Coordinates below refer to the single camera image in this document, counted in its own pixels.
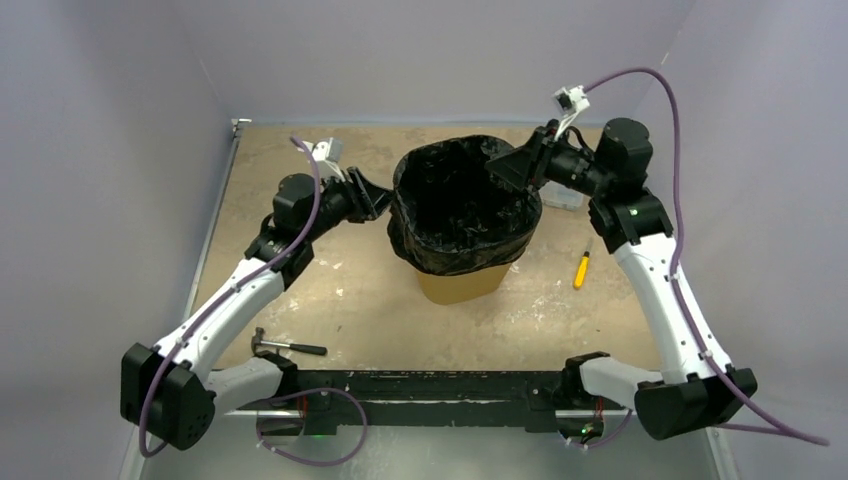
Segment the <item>black plastic trash bag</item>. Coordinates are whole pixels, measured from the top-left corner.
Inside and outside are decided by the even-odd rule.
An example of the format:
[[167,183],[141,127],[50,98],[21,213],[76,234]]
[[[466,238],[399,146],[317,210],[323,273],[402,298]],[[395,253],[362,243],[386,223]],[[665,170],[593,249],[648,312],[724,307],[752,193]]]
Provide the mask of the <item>black plastic trash bag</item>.
[[436,276],[520,258],[542,217],[541,198],[508,188],[484,167],[512,148],[495,136],[469,135],[407,152],[392,177],[387,235],[395,255]]

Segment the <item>yellow plastic trash bin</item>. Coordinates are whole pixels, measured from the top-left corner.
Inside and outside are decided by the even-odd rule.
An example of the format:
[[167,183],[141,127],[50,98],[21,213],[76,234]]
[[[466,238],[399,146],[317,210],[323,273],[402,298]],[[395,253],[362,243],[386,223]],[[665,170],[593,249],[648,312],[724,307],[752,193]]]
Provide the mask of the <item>yellow plastic trash bin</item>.
[[495,292],[509,272],[511,264],[487,267],[455,276],[437,276],[422,272],[416,278],[423,295],[437,305],[470,301]]

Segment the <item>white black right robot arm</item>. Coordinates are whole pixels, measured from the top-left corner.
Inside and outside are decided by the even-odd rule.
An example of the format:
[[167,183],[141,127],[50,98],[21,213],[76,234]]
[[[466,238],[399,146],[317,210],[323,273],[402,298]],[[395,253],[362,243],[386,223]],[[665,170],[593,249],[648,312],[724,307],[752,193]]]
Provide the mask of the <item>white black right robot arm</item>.
[[661,359],[660,369],[649,371],[604,352],[572,357],[560,392],[576,407],[603,397],[634,410],[655,440],[726,423],[756,392],[757,380],[751,369],[734,367],[673,262],[672,223],[645,185],[653,155],[648,129],[615,118],[591,150],[556,138],[557,125],[536,128],[485,168],[516,190],[555,182],[589,198],[590,223],[630,281]]

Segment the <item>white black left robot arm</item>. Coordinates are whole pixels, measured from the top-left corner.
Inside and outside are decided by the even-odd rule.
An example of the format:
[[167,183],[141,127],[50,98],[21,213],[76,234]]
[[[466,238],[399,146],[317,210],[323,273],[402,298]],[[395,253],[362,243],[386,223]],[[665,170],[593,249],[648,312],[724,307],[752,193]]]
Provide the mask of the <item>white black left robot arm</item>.
[[283,178],[272,211],[228,281],[188,320],[152,347],[124,354],[119,411],[142,436],[178,450],[194,446],[223,414],[260,400],[284,409],[297,399],[296,366],[260,352],[237,367],[215,365],[240,332],[286,292],[314,258],[314,242],[342,222],[378,219],[393,193],[356,167]]

